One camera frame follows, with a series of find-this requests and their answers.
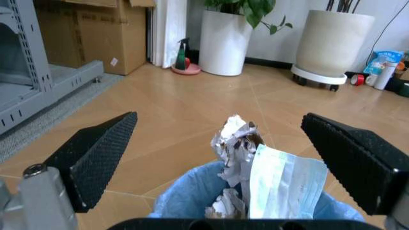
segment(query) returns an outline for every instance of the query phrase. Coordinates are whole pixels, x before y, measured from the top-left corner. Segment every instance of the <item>white planter pot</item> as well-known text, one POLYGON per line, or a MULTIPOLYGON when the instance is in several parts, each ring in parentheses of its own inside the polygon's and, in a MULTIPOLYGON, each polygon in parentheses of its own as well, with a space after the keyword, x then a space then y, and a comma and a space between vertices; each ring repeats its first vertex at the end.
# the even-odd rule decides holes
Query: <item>white planter pot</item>
POLYGON ((203 71, 236 76, 241 74, 253 28, 244 16, 204 11, 199 66, 203 71))
POLYGON ((309 11, 296 66, 327 77, 340 77, 355 61, 375 18, 367 15, 309 11))

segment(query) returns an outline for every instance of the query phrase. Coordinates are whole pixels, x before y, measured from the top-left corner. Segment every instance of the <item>plant stand with wheels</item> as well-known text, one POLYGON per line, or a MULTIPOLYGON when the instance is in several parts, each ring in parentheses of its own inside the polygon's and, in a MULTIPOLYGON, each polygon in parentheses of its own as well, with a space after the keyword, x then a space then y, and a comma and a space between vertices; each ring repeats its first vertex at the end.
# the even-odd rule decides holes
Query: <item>plant stand with wheels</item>
POLYGON ((296 65, 293 65, 293 67, 291 67, 291 72, 293 73, 293 79, 299 85, 305 86, 307 84, 307 80, 310 80, 310 81, 315 81, 315 82, 330 85, 329 90, 335 91, 335 92, 340 87, 339 85, 344 84, 347 80, 347 76, 345 74, 342 74, 342 76, 338 78, 327 77, 327 76, 322 76, 319 74, 315 74, 315 73, 311 73, 311 72, 302 70, 298 68, 296 65))

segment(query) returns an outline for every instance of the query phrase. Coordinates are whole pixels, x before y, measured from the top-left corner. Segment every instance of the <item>cardboard box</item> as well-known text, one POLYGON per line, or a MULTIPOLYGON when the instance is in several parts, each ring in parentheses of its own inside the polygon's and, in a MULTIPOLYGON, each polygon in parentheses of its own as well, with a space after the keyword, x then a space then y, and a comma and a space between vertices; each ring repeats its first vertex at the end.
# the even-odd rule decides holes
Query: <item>cardboard box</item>
POLYGON ((145 7, 154 0, 34 2, 49 63, 78 68, 101 60, 105 72, 122 75, 145 63, 145 7))

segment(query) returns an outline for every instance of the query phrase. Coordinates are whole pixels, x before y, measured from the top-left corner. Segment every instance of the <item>blue trash bag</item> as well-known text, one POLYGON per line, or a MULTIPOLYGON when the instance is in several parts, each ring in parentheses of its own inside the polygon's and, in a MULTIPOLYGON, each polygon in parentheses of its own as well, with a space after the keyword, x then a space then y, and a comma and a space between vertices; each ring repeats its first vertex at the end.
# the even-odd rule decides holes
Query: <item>blue trash bag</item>
MULTIPOLYGON (((223 162, 215 161, 189 170, 158 197, 151 218, 205 217, 209 207, 228 188, 226 181, 217 176, 223 162)), ((352 219, 364 222, 363 216, 351 206, 336 201, 326 192, 319 197, 314 210, 314 219, 352 219)))

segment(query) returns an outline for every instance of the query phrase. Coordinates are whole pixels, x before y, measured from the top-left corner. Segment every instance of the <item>blue package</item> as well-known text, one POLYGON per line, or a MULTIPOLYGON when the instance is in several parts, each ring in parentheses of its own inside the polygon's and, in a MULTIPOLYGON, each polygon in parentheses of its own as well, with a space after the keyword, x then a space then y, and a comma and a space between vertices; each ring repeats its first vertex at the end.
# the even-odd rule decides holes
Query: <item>blue package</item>
POLYGON ((384 50, 375 51, 374 59, 369 62, 368 66, 364 69, 364 73, 380 75, 384 69, 385 62, 398 63, 403 57, 403 51, 384 50))
MULTIPOLYGON (((158 197, 151 218, 205 217, 205 207, 213 204, 228 188, 226 181, 217 176, 223 162, 214 161, 189 170, 158 197)), ((351 206, 338 202, 326 192, 319 197, 314 209, 314 219, 350 219, 364 222, 363 216, 351 206)))

